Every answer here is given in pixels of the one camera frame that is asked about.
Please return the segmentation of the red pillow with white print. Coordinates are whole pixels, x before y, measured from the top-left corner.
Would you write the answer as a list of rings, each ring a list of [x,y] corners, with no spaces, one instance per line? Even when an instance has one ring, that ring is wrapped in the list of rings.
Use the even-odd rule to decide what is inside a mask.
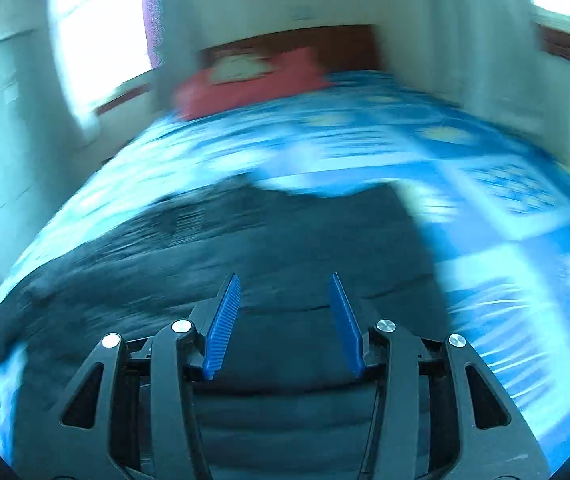
[[[253,52],[227,54],[183,82],[174,92],[174,106],[183,119],[192,120],[330,85],[310,47],[271,58]]]

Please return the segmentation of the dark wooden headboard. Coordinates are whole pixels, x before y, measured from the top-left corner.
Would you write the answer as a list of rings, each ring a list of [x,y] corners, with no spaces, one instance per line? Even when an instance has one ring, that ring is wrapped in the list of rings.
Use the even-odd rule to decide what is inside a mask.
[[[376,28],[373,25],[328,25],[282,30],[249,37],[200,51],[204,67],[229,51],[257,51],[273,56],[310,47],[317,60],[330,72],[346,70],[382,70]]]

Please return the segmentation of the blue patterned bed cover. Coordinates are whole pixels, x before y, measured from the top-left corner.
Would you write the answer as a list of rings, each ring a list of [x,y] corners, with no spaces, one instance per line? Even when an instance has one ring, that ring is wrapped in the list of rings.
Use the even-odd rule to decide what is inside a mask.
[[[568,460],[570,172],[373,70],[192,122],[157,119],[46,223],[0,285],[0,302],[38,266],[160,197],[235,174],[329,196],[394,185],[436,260],[454,330],[501,380],[550,469]]]

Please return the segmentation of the white wardrobe with glass doors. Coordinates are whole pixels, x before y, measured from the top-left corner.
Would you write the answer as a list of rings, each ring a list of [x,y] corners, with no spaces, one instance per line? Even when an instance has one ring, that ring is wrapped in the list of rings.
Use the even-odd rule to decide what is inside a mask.
[[[32,35],[0,41],[0,281],[55,209]]]

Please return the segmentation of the bright window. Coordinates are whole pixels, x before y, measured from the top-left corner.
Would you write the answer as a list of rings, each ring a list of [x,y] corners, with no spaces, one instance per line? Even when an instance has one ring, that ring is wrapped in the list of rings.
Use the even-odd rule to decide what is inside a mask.
[[[93,113],[122,84],[151,70],[143,0],[49,0],[49,20],[72,114]]]

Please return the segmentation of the black quilted puffer jacket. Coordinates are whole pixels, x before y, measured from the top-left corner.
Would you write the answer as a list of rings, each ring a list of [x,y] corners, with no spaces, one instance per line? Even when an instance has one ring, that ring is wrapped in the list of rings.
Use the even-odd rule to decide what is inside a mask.
[[[195,388],[218,479],[352,479],[374,387],[350,373],[328,285],[415,335],[451,323],[421,233],[391,184],[320,197],[232,178],[166,197],[29,273],[0,303],[0,363],[24,344],[12,465],[40,466],[46,412],[101,338],[156,334],[236,274],[242,305],[223,367]]]

